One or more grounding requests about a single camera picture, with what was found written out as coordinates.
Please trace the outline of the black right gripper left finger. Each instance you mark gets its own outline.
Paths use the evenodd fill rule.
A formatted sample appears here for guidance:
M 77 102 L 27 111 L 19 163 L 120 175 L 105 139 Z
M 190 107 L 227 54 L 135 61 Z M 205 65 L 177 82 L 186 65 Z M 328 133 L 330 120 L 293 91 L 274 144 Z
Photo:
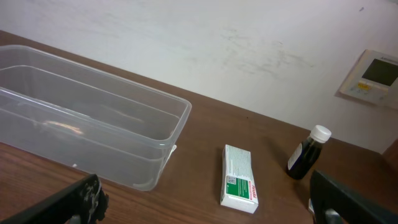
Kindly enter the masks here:
M 105 218 L 109 195 L 96 174 L 69 185 L 43 201 L 3 220 L 3 224 L 84 223 Z

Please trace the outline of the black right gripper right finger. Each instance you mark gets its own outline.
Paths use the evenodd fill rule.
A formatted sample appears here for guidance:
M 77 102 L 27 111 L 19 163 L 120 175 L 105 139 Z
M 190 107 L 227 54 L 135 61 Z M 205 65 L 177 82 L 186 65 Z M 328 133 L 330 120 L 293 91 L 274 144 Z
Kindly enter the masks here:
M 317 223 L 397 223 L 397 214 L 318 170 L 310 178 L 310 199 Z

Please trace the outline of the dark bottle white cap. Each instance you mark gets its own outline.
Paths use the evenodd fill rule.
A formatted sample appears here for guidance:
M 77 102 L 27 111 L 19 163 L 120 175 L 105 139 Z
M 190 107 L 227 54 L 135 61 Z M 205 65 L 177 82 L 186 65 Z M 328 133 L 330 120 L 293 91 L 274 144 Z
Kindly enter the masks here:
M 320 156 L 324 143 L 331 137 L 331 131 L 316 125 L 308 138 L 302 141 L 291 155 L 286 165 L 286 173 L 295 180 L 305 177 Z

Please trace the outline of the white green medicine box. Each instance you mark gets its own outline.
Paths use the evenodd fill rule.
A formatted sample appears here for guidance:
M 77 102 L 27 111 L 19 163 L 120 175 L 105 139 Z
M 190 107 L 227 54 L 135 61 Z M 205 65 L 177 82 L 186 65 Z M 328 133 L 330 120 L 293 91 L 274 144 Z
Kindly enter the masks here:
M 257 210 L 259 201 L 249 151 L 225 145 L 220 204 L 251 214 Z

